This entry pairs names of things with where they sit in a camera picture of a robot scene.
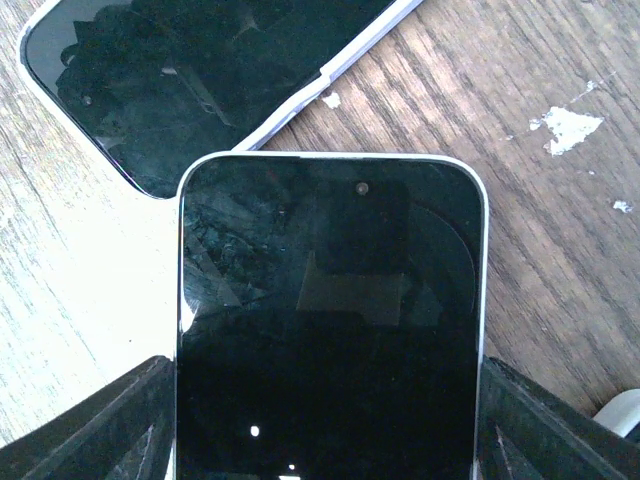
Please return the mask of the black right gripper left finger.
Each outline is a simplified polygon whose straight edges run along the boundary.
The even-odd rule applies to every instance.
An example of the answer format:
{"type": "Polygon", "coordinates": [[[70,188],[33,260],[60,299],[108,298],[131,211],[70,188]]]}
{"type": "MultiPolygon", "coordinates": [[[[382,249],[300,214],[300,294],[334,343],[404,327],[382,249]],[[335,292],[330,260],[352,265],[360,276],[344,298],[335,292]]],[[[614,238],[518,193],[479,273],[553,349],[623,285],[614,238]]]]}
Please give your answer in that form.
{"type": "Polygon", "coordinates": [[[163,479],[172,471],[175,368],[153,356],[1,448],[3,479],[163,479]]]}

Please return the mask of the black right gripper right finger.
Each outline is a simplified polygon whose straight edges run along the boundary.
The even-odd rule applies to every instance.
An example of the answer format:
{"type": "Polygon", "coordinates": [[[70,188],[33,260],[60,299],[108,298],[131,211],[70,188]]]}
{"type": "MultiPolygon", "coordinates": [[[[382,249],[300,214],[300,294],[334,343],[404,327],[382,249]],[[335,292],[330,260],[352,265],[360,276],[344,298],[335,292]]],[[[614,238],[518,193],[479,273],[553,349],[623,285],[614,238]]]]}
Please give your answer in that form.
{"type": "Polygon", "coordinates": [[[484,479],[637,479],[639,445],[574,410],[503,361],[480,375],[484,479]]]}

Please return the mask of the beige phone case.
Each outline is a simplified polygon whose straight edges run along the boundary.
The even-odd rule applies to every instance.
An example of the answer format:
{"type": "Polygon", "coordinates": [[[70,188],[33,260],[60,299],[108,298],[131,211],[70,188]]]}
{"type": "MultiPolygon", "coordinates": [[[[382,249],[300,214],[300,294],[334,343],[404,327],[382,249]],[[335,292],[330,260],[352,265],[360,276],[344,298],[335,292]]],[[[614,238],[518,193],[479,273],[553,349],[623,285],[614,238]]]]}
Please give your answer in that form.
{"type": "Polygon", "coordinates": [[[626,390],[612,398],[593,420],[618,436],[639,442],[640,389],[626,390]]]}

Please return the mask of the silver-edged black phone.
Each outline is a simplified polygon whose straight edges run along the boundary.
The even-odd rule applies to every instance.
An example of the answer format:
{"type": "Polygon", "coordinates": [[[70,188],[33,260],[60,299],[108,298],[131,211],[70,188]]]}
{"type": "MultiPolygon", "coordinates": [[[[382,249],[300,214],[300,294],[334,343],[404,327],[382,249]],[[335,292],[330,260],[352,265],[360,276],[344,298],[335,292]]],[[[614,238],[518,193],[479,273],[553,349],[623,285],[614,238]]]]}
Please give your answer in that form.
{"type": "Polygon", "coordinates": [[[488,198],[439,155],[245,152],[179,187],[178,479],[474,479],[488,198]]]}

